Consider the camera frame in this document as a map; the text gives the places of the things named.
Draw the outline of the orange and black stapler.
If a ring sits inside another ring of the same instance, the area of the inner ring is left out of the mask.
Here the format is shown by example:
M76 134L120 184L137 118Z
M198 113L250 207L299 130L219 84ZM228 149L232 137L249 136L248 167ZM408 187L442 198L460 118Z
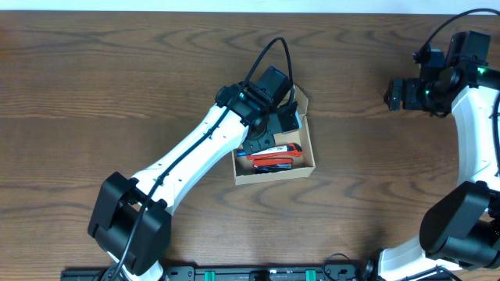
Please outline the orange and black stapler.
M253 172L276 173L287 171L292 168L293 160L291 158L263 158L253 161Z

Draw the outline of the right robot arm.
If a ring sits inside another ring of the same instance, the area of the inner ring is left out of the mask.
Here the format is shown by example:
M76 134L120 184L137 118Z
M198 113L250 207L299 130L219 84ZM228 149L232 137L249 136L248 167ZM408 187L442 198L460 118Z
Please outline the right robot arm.
M490 38L459 32L447 52L425 45L417 78L389 83L384 102L452 116L458 134L456 188L431 207L419 233L369 260L368 280L453 280L456 271L499 267L499 72L488 66Z

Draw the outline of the orange utility knife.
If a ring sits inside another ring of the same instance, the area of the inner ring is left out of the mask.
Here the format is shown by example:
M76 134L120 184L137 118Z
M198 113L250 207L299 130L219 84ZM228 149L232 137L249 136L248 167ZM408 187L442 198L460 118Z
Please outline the orange utility knife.
M246 155L248 160L273 158L278 156L291 156L291 157L301 157L303 155L302 148L299 144L290 143L275 146L264 151L256 152L250 155Z

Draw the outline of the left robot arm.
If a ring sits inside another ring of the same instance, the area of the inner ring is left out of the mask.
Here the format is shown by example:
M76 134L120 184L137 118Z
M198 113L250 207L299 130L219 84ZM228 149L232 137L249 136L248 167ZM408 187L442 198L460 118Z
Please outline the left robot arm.
M189 190L225 155L246 156L300 129L292 78L269 67L255 82L225 86L199 125L175 148L131 177L101 185L87 232L116 261L110 280L159 280L174 212Z

